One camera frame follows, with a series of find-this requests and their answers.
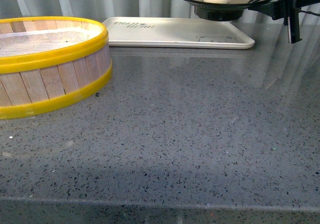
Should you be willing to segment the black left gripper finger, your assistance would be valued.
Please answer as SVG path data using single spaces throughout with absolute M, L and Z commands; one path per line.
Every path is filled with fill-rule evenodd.
M 271 17 L 273 20 L 284 18 L 283 2 L 268 2 L 249 7 L 249 10 L 256 11 Z

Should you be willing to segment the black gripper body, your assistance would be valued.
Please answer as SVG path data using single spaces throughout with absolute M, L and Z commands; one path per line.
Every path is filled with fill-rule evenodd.
M 288 40 L 291 44 L 297 43 L 300 38 L 299 13 L 319 17 L 319 13 L 304 11 L 303 7 L 319 4 L 320 0 L 284 0 L 285 2 L 285 25 L 288 25 Z

